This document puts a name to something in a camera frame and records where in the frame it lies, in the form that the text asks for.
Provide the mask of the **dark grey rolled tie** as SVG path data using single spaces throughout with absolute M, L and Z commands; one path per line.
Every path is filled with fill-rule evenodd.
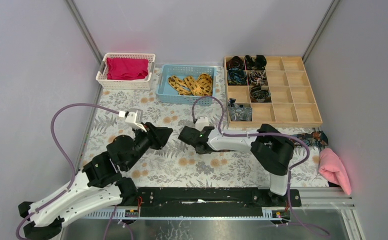
M 253 103 L 270 103 L 271 92 L 265 86 L 261 86 L 261 85 L 253 86 L 250 89 L 250 100 Z

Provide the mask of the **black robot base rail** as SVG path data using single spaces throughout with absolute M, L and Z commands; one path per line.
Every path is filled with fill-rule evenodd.
M 301 207 L 299 191 L 284 196 L 258 187 L 139 187 L 132 202 L 143 218 L 261 217 L 264 209 Z

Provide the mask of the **magenta cloth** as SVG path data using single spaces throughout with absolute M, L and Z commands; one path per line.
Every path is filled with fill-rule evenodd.
M 144 79 L 148 74 L 147 59 L 136 58 L 107 58 L 109 68 L 107 79 L 133 81 Z

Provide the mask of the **blue floral rolled tie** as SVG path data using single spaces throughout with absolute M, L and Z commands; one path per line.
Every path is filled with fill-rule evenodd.
M 227 73 L 227 82 L 231 86 L 246 86 L 247 76 L 243 70 L 229 69 Z

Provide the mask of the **grey leaf pattern tie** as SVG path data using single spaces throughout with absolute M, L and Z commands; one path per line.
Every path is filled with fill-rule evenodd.
M 229 118 L 232 122 L 251 122 L 253 109 L 244 104 L 238 104 L 235 98 L 227 102 Z

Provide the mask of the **white plastic basket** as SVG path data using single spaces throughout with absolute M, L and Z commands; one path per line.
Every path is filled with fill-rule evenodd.
M 107 53 L 103 57 L 100 70 L 96 75 L 96 80 L 105 89 L 119 90 L 150 90 L 151 77 L 155 67 L 155 54 L 153 53 Z M 108 66 L 107 58 L 128 58 L 128 59 L 147 59 L 149 74 L 144 79 L 139 80 L 110 80 L 107 79 Z

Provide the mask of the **black floral rolled tie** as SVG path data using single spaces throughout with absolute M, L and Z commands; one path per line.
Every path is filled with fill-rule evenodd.
M 247 70 L 251 71 L 263 71 L 266 68 L 267 65 L 267 59 L 264 55 L 257 55 L 255 58 L 253 58 L 250 55 L 246 55 L 244 57 L 245 60 L 245 67 Z

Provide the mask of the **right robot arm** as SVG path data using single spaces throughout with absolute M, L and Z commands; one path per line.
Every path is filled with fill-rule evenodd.
M 199 155 L 235 151 L 252 154 L 270 173 L 269 201 L 281 206 L 288 200 L 288 167 L 294 143 L 269 124 L 255 131 L 220 131 L 213 126 L 202 130 L 185 126 L 178 139 L 192 146 Z

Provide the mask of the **light blue plastic basket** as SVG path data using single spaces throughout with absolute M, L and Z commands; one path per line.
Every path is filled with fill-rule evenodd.
M 201 74 L 208 74 L 212 77 L 212 96 L 216 96 L 216 77 L 217 68 L 212 66 L 196 66 L 196 65 L 181 65 L 181 64 L 165 64 L 161 68 L 161 75 L 158 81 L 156 96 L 163 102 L 168 104 L 186 104 L 192 105 L 200 96 L 179 95 L 179 93 L 168 83 L 168 78 L 176 76 L 180 80 L 192 76 L 195 80 Z

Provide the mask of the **yellow insect pattern tie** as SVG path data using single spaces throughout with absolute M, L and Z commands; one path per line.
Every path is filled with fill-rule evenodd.
M 167 79 L 168 84 L 181 96 L 211 96 L 213 79 L 211 75 L 202 73 L 197 79 L 189 75 L 183 79 L 171 75 Z

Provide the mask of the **wooden compartment organizer tray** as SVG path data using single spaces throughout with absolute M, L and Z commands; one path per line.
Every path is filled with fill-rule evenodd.
M 227 110 L 228 125 L 233 128 L 255 128 L 261 124 L 275 127 L 316 128 L 322 125 L 322 118 L 305 70 L 299 56 L 265 56 L 265 68 L 268 85 L 262 85 L 271 92 L 270 103 L 258 103 L 250 100 L 248 84 L 249 70 L 243 70 L 247 76 L 247 85 L 228 85 L 226 62 L 234 56 L 225 56 L 224 82 L 227 104 L 230 98 L 238 104 L 252 107 L 252 121 L 231 121 Z

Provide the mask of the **brown paisley rolled tie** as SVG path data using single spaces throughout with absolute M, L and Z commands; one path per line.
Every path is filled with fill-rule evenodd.
M 248 73 L 248 84 L 250 86 L 267 86 L 268 80 L 265 70 L 250 70 Z

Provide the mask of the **dark floral pattern tie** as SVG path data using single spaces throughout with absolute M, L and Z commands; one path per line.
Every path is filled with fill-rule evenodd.
M 329 145 L 328 137 L 323 131 L 299 133 L 294 136 L 303 141 L 309 147 L 325 147 Z

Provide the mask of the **dark red rolled tie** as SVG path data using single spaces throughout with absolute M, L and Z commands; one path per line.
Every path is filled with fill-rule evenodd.
M 244 59 L 239 56 L 233 56 L 226 62 L 228 70 L 245 70 Z

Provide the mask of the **pink cloth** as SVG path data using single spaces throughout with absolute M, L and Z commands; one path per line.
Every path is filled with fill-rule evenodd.
M 320 152 L 318 172 L 330 183 L 339 185 L 345 194 L 351 195 L 352 189 L 347 171 L 340 157 L 330 148 Z

